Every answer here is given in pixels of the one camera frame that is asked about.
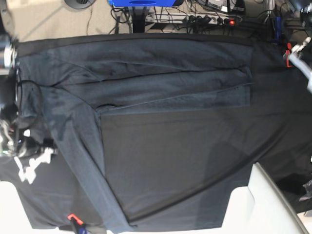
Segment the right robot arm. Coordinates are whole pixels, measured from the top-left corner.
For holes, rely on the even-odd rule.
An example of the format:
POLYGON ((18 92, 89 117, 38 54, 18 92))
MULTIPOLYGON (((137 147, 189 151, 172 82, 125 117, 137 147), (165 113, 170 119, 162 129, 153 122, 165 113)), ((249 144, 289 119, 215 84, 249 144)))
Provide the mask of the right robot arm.
POLYGON ((32 184, 36 179, 36 168, 49 164, 57 148, 52 139, 41 141, 31 136, 31 127, 20 127, 22 86, 29 81, 17 79, 19 61, 18 40, 15 37, 12 15, 7 2, 0 2, 0 156, 13 159, 19 169, 21 182, 32 184))

